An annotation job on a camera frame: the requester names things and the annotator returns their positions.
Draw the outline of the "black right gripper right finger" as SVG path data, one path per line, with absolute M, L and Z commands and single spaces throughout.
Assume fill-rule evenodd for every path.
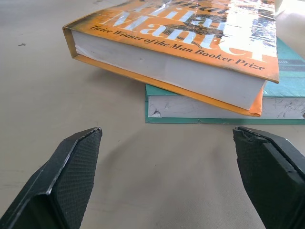
M 236 127 L 243 186 L 266 229 L 305 229 L 305 156 L 286 138 Z

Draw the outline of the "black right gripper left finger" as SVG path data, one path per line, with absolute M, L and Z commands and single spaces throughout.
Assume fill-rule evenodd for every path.
M 0 229 L 80 229 L 101 138 L 101 128 L 95 127 L 61 141 L 0 218 Z

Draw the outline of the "teal hardcover book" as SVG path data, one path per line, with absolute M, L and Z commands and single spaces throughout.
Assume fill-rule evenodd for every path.
M 268 82 L 262 115 L 230 112 L 147 84 L 145 121 L 156 124 L 305 125 L 305 60 L 277 40 L 280 83 Z

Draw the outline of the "orange hardcover book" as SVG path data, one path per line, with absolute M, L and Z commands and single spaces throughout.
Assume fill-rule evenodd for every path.
M 275 0 L 127 0 L 62 30 L 78 61 L 242 115 L 279 82 Z

